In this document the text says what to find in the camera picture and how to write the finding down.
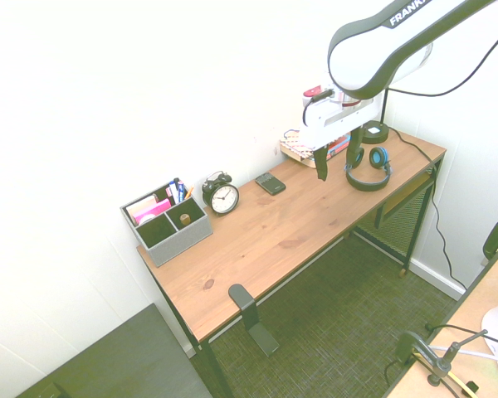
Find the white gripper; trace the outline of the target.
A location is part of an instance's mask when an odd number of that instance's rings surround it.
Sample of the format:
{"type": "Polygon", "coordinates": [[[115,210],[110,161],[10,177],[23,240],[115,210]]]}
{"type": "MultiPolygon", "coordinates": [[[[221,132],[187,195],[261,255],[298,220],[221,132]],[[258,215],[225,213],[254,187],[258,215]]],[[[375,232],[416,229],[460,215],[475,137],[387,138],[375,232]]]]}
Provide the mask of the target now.
{"type": "Polygon", "coordinates": [[[362,100],[352,107],[323,99],[310,104],[305,112],[305,121],[300,125],[300,144],[314,150],[317,177],[325,181],[328,176],[328,143],[350,132],[347,147],[347,165],[357,167],[364,156],[361,147],[364,129],[359,127],[375,119],[382,108],[382,98],[362,100]]]}

